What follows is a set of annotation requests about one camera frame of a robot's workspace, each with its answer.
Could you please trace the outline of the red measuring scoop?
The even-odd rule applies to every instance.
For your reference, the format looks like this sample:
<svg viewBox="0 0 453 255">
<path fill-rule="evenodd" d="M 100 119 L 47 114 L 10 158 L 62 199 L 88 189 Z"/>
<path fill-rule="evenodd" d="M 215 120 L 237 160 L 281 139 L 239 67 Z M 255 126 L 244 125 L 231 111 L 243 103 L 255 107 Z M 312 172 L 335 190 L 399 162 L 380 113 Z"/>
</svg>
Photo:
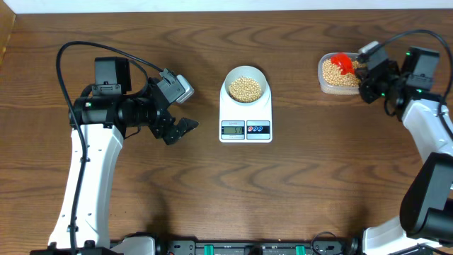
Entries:
<svg viewBox="0 0 453 255">
<path fill-rule="evenodd" d="M 355 73 L 352 60 L 343 52 L 334 54 L 331 58 L 331 63 L 340 68 L 341 75 Z"/>
</svg>

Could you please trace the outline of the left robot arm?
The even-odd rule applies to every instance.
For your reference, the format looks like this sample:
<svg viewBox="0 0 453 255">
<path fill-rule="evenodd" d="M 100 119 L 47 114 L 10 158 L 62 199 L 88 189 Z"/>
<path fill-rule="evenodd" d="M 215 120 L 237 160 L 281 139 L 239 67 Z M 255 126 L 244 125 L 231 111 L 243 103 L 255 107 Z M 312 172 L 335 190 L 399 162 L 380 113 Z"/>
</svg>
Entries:
<svg viewBox="0 0 453 255">
<path fill-rule="evenodd" d="M 75 100 L 70 113 L 72 156 L 62 209 L 42 254 L 163 254 L 150 234 L 135 233 L 112 244 L 108 213 L 113 175 L 127 128 L 148 127 L 167 145 L 198 126 L 176 120 L 168 111 L 194 89 L 169 69 L 158 79 L 147 77 L 141 91 L 131 93 L 130 65 L 124 57 L 97 57 L 95 82 Z"/>
</svg>

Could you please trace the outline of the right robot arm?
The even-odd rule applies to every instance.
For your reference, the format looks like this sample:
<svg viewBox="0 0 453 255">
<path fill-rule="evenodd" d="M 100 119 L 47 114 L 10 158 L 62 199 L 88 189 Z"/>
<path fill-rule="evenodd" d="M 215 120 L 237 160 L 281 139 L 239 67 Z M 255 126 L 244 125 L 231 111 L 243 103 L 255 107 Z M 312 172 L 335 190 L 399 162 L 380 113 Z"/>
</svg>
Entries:
<svg viewBox="0 0 453 255">
<path fill-rule="evenodd" d="M 437 51 L 410 47 L 400 67 L 377 42 L 358 53 L 363 101 L 384 98 L 384 110 L 403 123 L 423 161 L 398 216 L 363 232 L 363 254 L 415 254 L 452 245 L 452 121 L 441 97 L 430 91 L 439 58 Z"/>
</svg>

